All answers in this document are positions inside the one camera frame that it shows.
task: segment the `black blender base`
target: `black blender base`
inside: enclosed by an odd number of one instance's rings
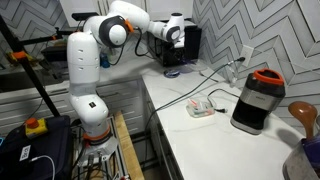
[[[252,134],[252,135],[259,135],[259,134],[261,134],[261,129],[260,130],[258,130],[258,129],[253,129],[252,127],[249,127],[249,126],[246,126],[246,125],[244,125],[244,124],[242,124],[242,123],[239,123],[238,121],[236,121],[236,120],[234,120],[233,118],[231,118],[231,124],[234,126],[234,127],[236,127],[236,128],[238,128],[238,129],[240,129],[240,130],[242,130],[242,131],[245,131],[245,132],[247,132],[247,133],[250,133],[250,134]]]

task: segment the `wooden plank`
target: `wooden plank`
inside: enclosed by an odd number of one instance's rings
[[[144,180],[143,173],[141,171],[141,167],[134,150],[129,132],[127,130],[126,123],[124,122],[124,118],[121,112],[117,112],[114,115],[115,123],[119,135],[119,141],[122,149],[122,153],[124,156],[124,160],[128,169],[128,173],[131,179],[134,180]]]

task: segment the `black pole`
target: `black pole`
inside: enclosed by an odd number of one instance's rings
[[[8,44],[11,47],[13,52],[24,51],[24,47],[23,47],[22,43],[11,34],[11,31],[9,30],[7,24],[4,22],[1,15],[0,15],[0,31],[3,35],[3,37],[8,42]],[[55,117],[60,116],[57,108],[54,106],[49,95],[47,94],[47,92],[43,88],[37,75],[35,74],[32,67],[30,66],[28,58],[27,57],[20,58],[20,59],[18,59],[18,62],[22,65],[22,67],[24,68],[24,70],[28,74],[29,78],[33,82],[34,86],[37,88],[37,90],[40,93],[40,95],[42,96],[43,100],[46,102],[46,104],[49,107],[52,114]]]

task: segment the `kitchen counter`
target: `kitchen counter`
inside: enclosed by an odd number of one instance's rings
[[[205,77],[198,72],[181,74],[168,79],[163,76],[164,68],[147,57],[124,55],[119,64],[101,69],[100,85],[143,79],[155,108],[188,93]],[[213,71],[202,71],[210,75]],[[219,75],[214,79],[223,81]],[[49,92],[68,88],[69,82],[46,87]],[[212,90],[222,88],[240,95],[241,91],[230,88],[225,82],[208,80],[192,95],[205,101]],[[0,100],[36,92],[34,88],[0,93]],[[193,118],[186,111],[187,99],[167,109],[160,110],[160,119],[175,159],[184,179],[283,179],[282,165],[293,146],[302,135],[271,114],[265,128],[257,136],[236,129],[230,124],[237,98],[224,92],[212,94],[219,108],[226,108],[225,114]]]

